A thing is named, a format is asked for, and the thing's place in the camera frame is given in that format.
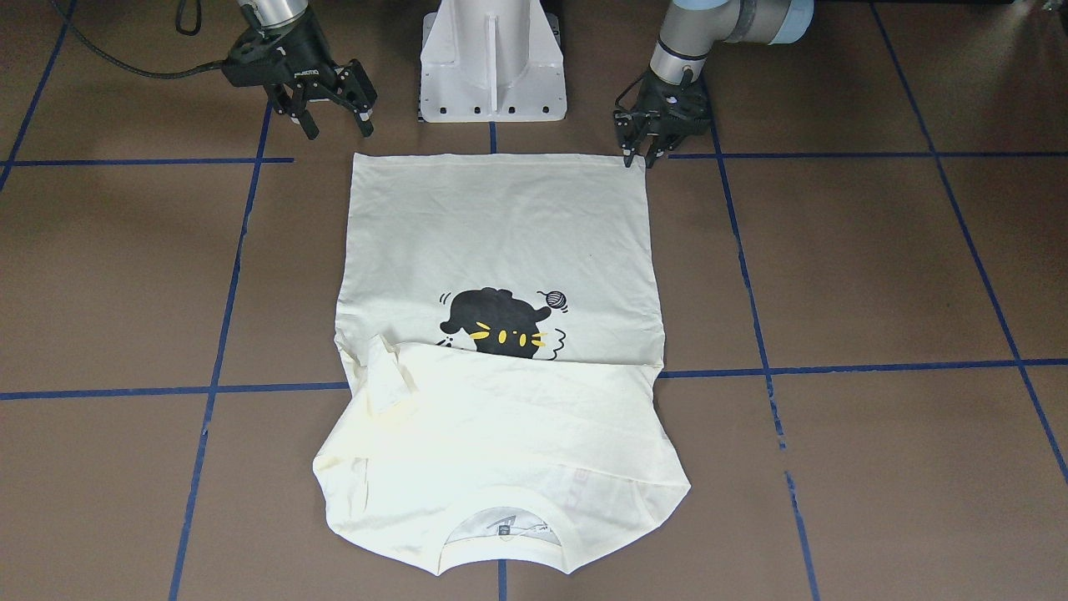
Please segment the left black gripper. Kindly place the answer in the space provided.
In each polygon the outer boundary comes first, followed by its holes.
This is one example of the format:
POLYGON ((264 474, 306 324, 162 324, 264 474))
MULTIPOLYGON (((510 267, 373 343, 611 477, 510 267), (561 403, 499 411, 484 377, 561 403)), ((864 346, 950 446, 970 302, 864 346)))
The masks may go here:
POLYGON ((675 151, 684 137, 705 135, 710 130, 708 96, 691 68, 684 69, 679 84, 668 83, 651 69, 638 77, 617 96, 613 110, 615 133, 624 164, 630 168, 640 154, 643 140, 651 142, 645 153, 646 169, 675 151))

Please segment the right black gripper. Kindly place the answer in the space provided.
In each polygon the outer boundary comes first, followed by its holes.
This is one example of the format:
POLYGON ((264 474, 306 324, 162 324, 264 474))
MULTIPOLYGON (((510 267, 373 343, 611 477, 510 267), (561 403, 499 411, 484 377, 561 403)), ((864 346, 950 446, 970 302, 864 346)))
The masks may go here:
POLYGON ((332 60, 313 7, 244 7, 241 12, 248 29, 230 47, 221 66, 230 84, 267 85, 274 113, 287 115, 308 140, 316 140, 320 130, 308 110, 308 88, 297 83, 298 78, 310 77, 320 84, 326 98, 352 113, 364 138, 373 135, 371 114, 377 92, 370 75, 355 58, 344 65, 332 60), (294 86, 290 93, 286 85, 294 86))

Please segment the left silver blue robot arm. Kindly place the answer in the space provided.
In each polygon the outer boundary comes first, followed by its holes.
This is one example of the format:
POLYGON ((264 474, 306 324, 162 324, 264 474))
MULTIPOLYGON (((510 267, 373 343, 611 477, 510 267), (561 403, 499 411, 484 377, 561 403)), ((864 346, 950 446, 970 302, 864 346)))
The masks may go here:
POLYGON ((626 167, 642 156, 645 167, 684 140, 705 135, 713 117, 702 85, 714 45, 794 44, 815 15, 813 1, 672 1, 651 61, 617 96, 613 123, 626 167))

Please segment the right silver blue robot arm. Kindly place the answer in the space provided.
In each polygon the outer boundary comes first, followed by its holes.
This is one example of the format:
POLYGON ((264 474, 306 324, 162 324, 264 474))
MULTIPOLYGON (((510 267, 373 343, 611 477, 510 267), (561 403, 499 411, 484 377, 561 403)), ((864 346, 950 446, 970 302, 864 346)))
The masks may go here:
POLYGON ((309 140, 320 130, 310 102, 330 100, 352 114, 360 133, 374 132, 377 92, 357 60, 340 64, 307 1, 241 1, 248 23, 221 66, 230 84, 261 86, 276 114, 300 125, 309 140))

